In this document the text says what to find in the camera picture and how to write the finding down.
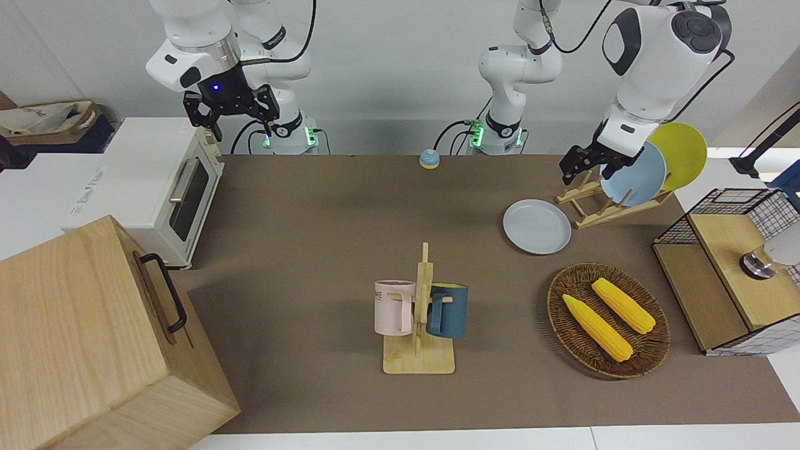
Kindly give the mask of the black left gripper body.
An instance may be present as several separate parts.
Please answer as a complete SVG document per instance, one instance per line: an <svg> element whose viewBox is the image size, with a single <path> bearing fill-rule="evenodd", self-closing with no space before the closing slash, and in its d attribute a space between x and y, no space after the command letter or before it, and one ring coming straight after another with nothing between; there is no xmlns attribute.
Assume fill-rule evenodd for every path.
<svg viewBox="0 0 800 450"><path fill-rule="evenodd" d="M584 169L605 164L602 172L616 172L634 165L644 148L644 131L636 122L600 122L584 148Z"/></svg>

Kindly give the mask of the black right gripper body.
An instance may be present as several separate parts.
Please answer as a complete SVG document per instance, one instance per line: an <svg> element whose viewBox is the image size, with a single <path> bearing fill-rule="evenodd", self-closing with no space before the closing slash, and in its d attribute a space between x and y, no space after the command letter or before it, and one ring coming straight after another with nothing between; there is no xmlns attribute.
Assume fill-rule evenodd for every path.
<svg viewBox="0 0 800 450"><path fill-rule="evenodd" d="M189 122L193 126L216 126L223 115L249 115L268 123L280 115L280 106L272 87L263 84L257 88L249 85L243 67L237 63L233 68L208 79L201 79L200 70L189 68L183 74L183 86L198 85L198 92L184 91L183 105Z"/></svg>

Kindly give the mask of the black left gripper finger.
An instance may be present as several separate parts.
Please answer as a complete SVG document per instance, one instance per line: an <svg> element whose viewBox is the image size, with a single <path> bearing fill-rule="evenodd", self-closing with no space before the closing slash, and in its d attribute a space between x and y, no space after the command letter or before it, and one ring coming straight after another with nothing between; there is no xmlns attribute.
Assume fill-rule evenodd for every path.
<svg viewBox="0 0 800 450"><path fill-rule="evenodd" d="M594 149L591 146L574 145L564 154L558 166L562 171L562 182L569 187L578 174L591 171L596 165Z"/></svg>
<svg viewBox="0 0 800 450"><path fill-rule="evenodd" d="M629 172L631 172L632 166L622 166L618 170L614 171L614 174L611 174L611 177L606 179L604 174L606 173L606 169L609 168L611 168L611 165L609 164L602 165L603 188L625 188L629 186L628 176Z"/></svg>

